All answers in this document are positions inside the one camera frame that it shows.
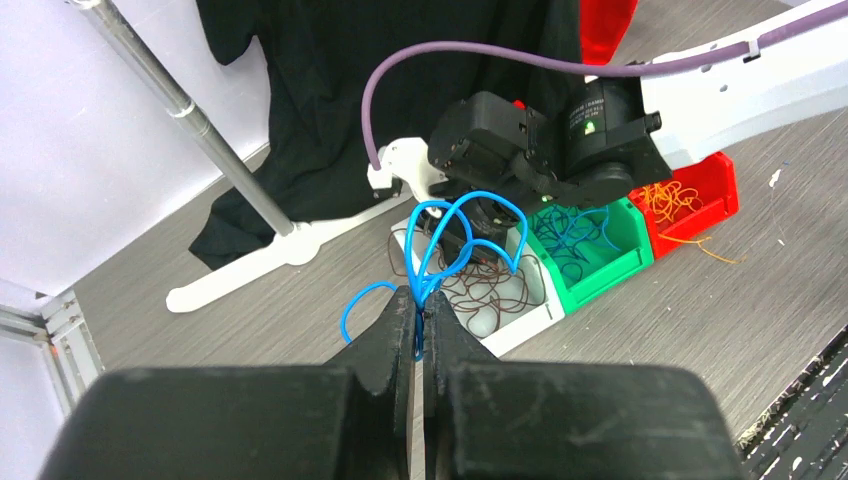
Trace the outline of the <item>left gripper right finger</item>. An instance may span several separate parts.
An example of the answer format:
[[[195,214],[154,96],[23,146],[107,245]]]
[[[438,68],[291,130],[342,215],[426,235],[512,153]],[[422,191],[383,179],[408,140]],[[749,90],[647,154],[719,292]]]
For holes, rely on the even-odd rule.
[[[717,401],[690,371],[506,361],[442,293],[423,310],[430,479],[741,479]]]

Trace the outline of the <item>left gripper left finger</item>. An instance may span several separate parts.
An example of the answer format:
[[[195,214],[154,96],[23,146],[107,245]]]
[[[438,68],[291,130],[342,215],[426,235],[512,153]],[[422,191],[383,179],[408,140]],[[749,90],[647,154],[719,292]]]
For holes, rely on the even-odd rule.
[[[80,399],[45,479],[406,479],[415,303],[320,365],[132,368]]]

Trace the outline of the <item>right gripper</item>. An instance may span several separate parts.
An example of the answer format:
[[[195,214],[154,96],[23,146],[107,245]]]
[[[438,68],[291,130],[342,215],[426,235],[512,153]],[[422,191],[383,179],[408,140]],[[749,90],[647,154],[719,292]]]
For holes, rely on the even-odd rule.
[[[463,218],[472,232],[472,238],[486,240],[503,250],[500,255],[489,246],[479,244],[469,247],[470,254],[465,259],[462,249],[467,243]],[[475,197],[464,202],[448,220],[437,240],[446,265],[453,265],[463,259],[461,265],[468,263],[498,263],[501,259],[510,260],[514,256],[514,247],[506,245],[508,231],[521,223],[520,216],[502,202],[487,197]]]

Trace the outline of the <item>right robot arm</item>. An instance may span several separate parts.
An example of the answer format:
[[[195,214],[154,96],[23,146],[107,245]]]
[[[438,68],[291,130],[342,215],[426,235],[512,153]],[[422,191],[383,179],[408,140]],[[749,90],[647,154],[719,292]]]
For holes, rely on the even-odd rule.
[[[810,1],[737,35],[739,53],[658,76],[599,77],[561,111],[519,108],[482,91],[452,105],[428,142],[447,176],[432,193],[471,190],[439,244],[449,261],[467,236],[502,245],[548,205],[601,207],[759,134],[847,104],[847,5]]]

